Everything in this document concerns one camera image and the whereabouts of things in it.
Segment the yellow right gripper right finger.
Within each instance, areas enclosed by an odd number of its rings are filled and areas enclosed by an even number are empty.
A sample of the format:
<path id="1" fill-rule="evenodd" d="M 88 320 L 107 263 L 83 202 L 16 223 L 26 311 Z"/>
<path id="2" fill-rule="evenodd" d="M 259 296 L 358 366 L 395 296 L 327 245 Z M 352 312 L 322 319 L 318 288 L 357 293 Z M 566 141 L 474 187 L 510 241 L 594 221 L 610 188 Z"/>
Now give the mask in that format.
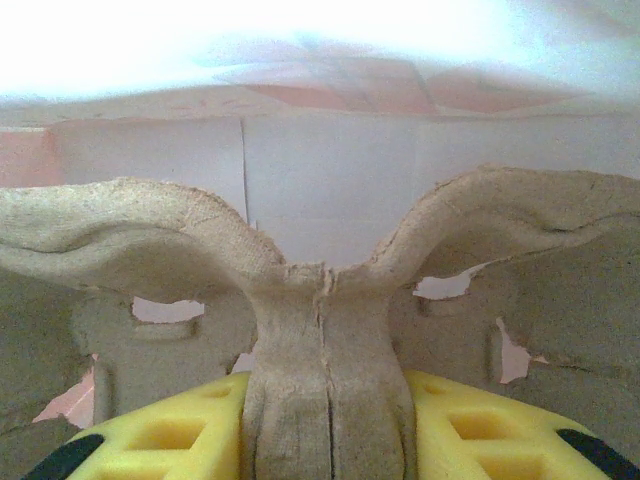
<path id="1" fill-rule="evenodd" d="M 631 463 L 566 417 L 408 371 L 421 479 L 628 479 Z"/>

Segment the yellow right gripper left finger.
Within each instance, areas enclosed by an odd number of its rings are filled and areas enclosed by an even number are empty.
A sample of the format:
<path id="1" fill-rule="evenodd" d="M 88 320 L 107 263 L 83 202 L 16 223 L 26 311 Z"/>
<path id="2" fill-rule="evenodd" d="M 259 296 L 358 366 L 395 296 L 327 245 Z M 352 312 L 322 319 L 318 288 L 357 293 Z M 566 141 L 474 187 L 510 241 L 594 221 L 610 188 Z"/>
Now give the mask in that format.
<path id="1" fill-rule="evenodd" d="M 249 374 L 211 383 L 85 429 L 31 479 L 239 479 Z"/>

